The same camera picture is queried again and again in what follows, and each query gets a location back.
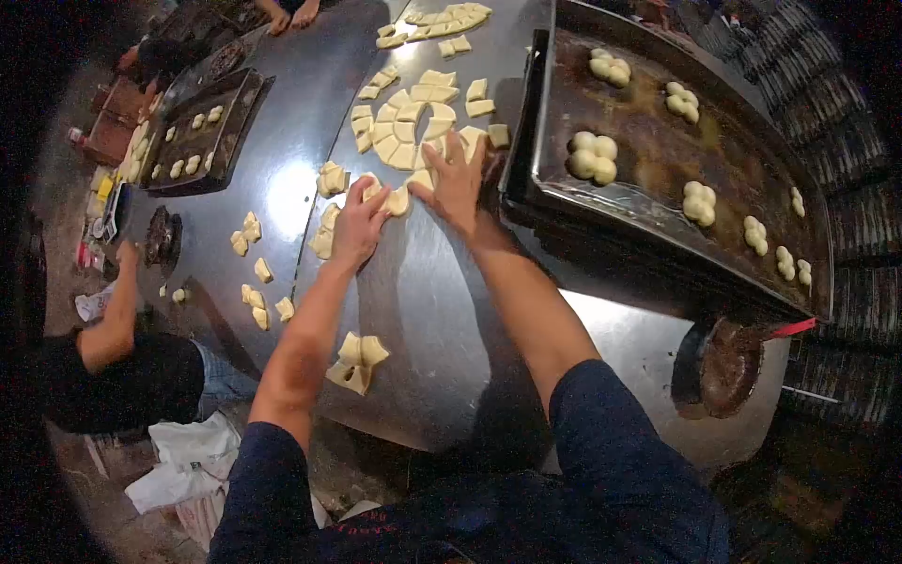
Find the metal work table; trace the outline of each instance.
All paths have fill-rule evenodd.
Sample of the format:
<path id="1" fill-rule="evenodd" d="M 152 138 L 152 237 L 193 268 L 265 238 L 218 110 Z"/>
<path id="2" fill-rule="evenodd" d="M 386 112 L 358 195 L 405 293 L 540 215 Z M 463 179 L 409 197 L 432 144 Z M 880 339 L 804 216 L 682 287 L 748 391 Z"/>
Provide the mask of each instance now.
<path id="1" fill-rule="evenodd" d="M 332 160 L 344 166 L 352 180 L 373 171 L 393 187 L 408 175 L 382 165 L 372 150 L 357 153 L 345 122 L 352 105 L 371 103 L 375 113 L 392 92 L 415 84 L 424 70 L 454 70 L 462 93 L 470 81 L 488 78 L 489 97 L 498 107 L 493 116 L 471 120 L 462 95 L 452 103 L 458 128 L 470 124 L 485 128 L 491 119 L 515 129 L 525 48 L 534 29 L 547 27 L 549 2 L 483 0 L 483 4 L 494 13 L 488 23 L 466 34 L 473 52 L 451 61 L 441 59 L 435 40 L 394 51 L 376 52 L 374 47 L 378 27 L 409 11 L 438 12 L 446 3 L 437 0 L 413 0 L 407 6 L 401 1 L 386 5 L 340 0 L 326 7 L 306 31 L 263 36 L 245 64 L 275 81 L 246 134 L 228 187 L 190 197 L 138 193 L 132 198 L 125 232 L 137 240 L 143 239 L 158 205 L 181 215 L 180 256 L 174 272 L 167 273 L 168 284 L 170 292 L 180 285 L 191 290 L 185 306 L 159 298 L 163 274 L 154 266 L 140 275 L 142 296 L 179 329 L 224 349 L 236 365 L 259 374 L 282 331 L 273 306 L 283 296 L 297 303 L 315 280 L 321 261 L 306 242 L 326 205 L 344 204 L 344 195 L 329 200 L 317 196 L 318 168 Z M 357 102 L 362 84 L 389 63 L 400 69 L 400 84 L 377 100 Z M 193 91 L 186 88 L 179 96 Z M 418 138 L 425 130 L 425 117 L 420 119 Z M 249 210 L 261 220 L 263 237 L 241 258 L 233 253 L 228 238 Z M 738 415 L 729 420 L 682 419 L 670 399 L 669 385 L 676 351 L 692 322 L 671 314 L 684 315 L 686 309 L 659 292 L 651 292 L 655 296 L 647 300 L 623 298 L 616 280 L 586 276 L 547 252 L 529 230 L 516 226 L 512 230 L 556 276 L 605 360 L 636 394 L 670 445 L 699 467 L 727 465 L 758 448 L 776 408 L 788 341 L 767 343 L 759 383 Z M 274 280 L 269 284 L 260 284 L 253 274 L 259 256 L 272 270 Z M 250 308 L 241 302 L 242 283 L 263 293 L 270 311 L 269 331 L 255 326 Z M 494 312 L 481 275 L 461 242 L 420 202 L 412 201 L 406 217 L 386 222 L 373 259 L 351 284 L 336 348 L 347 331 L 379 336 L 391 356 L 376 371 L 365 397 L 326 382 L 318 414 L 427 451 L 477 441 L 479 436 L 548 449 L 538 396 Z M 510 436 L 511 429 L 519 436 Z"/>

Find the person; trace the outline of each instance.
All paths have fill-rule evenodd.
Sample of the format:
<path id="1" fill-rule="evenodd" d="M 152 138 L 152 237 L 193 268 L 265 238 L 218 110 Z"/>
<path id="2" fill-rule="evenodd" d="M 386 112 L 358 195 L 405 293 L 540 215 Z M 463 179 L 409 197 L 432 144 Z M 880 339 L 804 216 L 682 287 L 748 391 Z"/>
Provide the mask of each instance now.
<path id="1" fill-rule="evenodd" d="M 430 191 L 410 190 L 460 236 L 526 362 L 563 475 L 464 476 L 416 499 L 319 530 L 309 501 L 311 412 L 349 282 L 373 254 L 387 213 L 366 177 L 336 220 L 332 258 L 267 364 L 230 476 L 208 562 L 727 561 L 726 517 L 686 460 L 658 437 L 604 363 L 556 285 L 477 207 L 484 137 L 465 162 L 426 147 Z"/>
<path id="2" fill-rule="evenodd" d="M 196 39 L 176 42 L 148 37 L 130 47 L 119 58 L 116 68 L 128 75 L 142 93 L 139 119 L 150 114 L 153 97 L 165 92 L 182 69 L 197 64 L 209 54 L 209 43 Z"/>
<path id="3" fill-rule="evenodd" d="M 43 414 L 81 434 L 138 429 L 160 421 L 202 421 L 224 402 L 250 401 L 257 382 L 198 342 L 135 331 L 139 249 L 123 241 L 119 276 L 103 319 L 45 337 L 34 377 Z"/>
<path id="4" fill-rule="evenodd" d="M 289 27 L 293 30 L 304 29 L 317 17 L 319 0 L 256 0 L 257 7 L 270 16 L 270 35 L 281 35 Z"/>

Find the jeans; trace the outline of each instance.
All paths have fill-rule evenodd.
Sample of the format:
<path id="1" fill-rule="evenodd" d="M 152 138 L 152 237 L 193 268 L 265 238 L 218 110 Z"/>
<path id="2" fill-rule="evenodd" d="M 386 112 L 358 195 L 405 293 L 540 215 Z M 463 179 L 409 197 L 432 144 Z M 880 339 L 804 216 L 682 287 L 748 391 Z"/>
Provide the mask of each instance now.
<path id="1" fill-rule="evenodd" d="M 224 358 L 191 340 L 204 361 L 204 391 L 198 401 L 198 420 L 206 421 L 220 405 L 230 402 L 249 402 L 257 393 L 259 383 L 239 372 Z"/>

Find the dark metal baking tray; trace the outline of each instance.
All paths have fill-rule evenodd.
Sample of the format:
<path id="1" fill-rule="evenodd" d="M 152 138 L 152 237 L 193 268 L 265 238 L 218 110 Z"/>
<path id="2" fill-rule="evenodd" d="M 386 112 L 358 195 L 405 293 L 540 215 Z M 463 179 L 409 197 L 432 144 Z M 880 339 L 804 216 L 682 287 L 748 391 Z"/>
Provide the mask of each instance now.
<path id="1" fill-rule="evenodd" d="M 141 188 L 181 193 L 194 188 L 218 187 L 226 179 L 245 122 L 263 83 L 263 76 L 256 70 L 240 69 L 173 107 L 153 130 L 149 155 L 139 174 Z M 191 129 L 195 115 L 206 115 L 215 106 L 224 107 L 218 122 L 205 121 L 200 129 Z M 175 138 L 167 143 L 166 131 L 173 126 L 177 128 Z M 204 164 L 211 151 L 213 163 L 208 171 Z M 182 171 L 177 179 L 170 177 L 174 162 L 183 160 L 187 165 L 188 159 L 195 154 L 200 155 L 200 165 L 194 174 Z M 160 175 L 151 179 L 156 164 L 162 165 Z"/>
<path id="2" fill-rule="evenodd" d="M 590 74 L 594 47 L 631 64 L 626 88 Z M 661 90 L 670 80 L 699 97 L 703 118 L 697 126 L 664 108 Z M 566 145 L 581 130 L 618 142 L 613 184 L 598 187 L 567 172 Z M 580 2 L 557 2 L 530 172 L 527 198 L 533 205 L 663 245 L 687 263 L 703 264 L 709 279 L 751 286 L 764 301 L 797 316 L 831 318 L 833 256 L 823 194 L 779 131 L 742 93 L 690 52 L 640 25 Z M 689 180 L 717 191 L 717 221 L 709 229 L 681 213 Z M 804 219 L 792 211 L 791 186 L 805 197 Z M 763 258 L 745 245 L 746 215 L 768 228 L 770 249 Z M 778 245 L 813 264 L 810 294 L 797 280 L 779 275 Z"/>

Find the dark blue shirt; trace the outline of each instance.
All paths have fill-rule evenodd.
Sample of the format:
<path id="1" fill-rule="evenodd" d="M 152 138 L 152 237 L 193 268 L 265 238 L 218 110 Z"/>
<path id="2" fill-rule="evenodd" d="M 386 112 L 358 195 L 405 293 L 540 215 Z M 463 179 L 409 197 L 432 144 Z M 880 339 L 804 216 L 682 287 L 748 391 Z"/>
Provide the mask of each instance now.
<path id="1" fill-rule="evenodd" d="M 551 396 L 563 477 L 469 476 L 319 530 L 297 441 L 252 423 L 208 562 L 726 562 L 723 510 L 602 361 Z"/>

